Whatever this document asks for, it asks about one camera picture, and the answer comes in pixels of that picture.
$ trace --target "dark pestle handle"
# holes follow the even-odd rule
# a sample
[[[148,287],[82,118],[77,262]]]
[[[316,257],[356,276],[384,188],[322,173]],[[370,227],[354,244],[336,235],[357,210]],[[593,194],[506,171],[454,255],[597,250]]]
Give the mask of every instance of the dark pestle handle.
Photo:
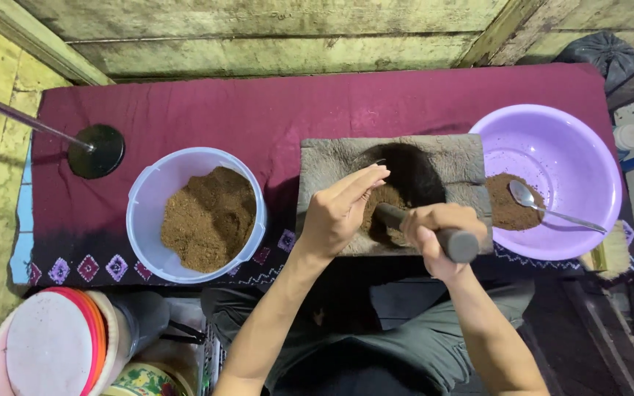
[[[386,226],[399,230],[407,212],[390,203],[381,202],[375,207],[375,215]],[[435,235],[445,255],[455,263],[471,263],[478,256],[478,239],[469,231],[444,228],[435,231]]]

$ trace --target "dark powder in mortar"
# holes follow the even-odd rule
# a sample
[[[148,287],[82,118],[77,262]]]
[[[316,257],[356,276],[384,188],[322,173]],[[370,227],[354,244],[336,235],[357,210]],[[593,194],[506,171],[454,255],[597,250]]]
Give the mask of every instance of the dark powder in mortar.
[[[402,199],[400,192],[391,184],[384,184],[371,192],[371,196],[365,204],[364,221],[361,223],[359,230],[368,235],[369,238],[384,245],[407,246],[405,236],[400,230],[388,228],[383,222],[376,218],[374,214],[375,207],[381,202],[391,204],[401,209],[409,209]]]
[[[182,266],[213,272],[236,257],[251,236],[256,198],[251,183],[231,169],[216,167],[190,177],[165,204],[161,241]]]
[[[520,205],[510,193],[508,184],[511,180],[523,183],[535,198],[535,204],[545,208],[544,200],[540,193],[531,187],[522,177],[500,173],[496,176],[486,178],[486,188],[491,200],[491,211],[493,214],[493,226],[504,230],[522,231],[537,227],[542,223],[544,214],[532,208]]]

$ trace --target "spoon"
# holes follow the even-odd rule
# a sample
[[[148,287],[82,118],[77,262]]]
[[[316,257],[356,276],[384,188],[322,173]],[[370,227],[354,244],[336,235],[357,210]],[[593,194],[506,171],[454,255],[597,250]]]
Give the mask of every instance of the spoon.
[[[578,224],[580,226],[591,228],[592,230],[600,231],[603,233],[607,233],[605,228],[600,225],[591,223],[589,221],[577,219],[576,217],[567,216],[566,214],[561,214],[557,212],[552,212],[549,209],[543,209],[539,206],[535,205],[535,199],[533,198],[533,193],[528,190],[527,187],[523,183],[518,182],[517,180],[511,180],[510,184],[510,192],[513,194],[513,198],[522,206],[527,206],[533,209],[536,209],[543,213],[549,213],[556,217],[561,217],[564,220],[571,221],[572,223]]]

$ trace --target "black round base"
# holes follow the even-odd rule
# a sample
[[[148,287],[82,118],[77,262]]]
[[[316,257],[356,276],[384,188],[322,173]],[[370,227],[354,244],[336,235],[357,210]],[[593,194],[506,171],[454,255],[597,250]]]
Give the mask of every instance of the black round base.
[[[88,151],[78,144],[70,144],[68,164],[76,176],[85,179],[107,176],[124,158],[124,137],[109,125],[92,125],[77,133],[75,138],[94,146],[93,151]]]

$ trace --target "purple bowl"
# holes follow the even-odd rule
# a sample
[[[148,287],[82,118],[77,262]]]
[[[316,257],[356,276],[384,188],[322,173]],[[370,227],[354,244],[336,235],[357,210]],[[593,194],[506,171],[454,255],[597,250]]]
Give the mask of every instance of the purple bowl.
[[[548,209],[613,228],[621,208],[620,173],[583,122],[551,107],[520,104],[481,118],[469,133],[481,135],[486,176],[520,176],[537,187]],[[539,260],[581,256],[604,237],[551,215],[529,230],[493,228],[493,240],[504,248]]]

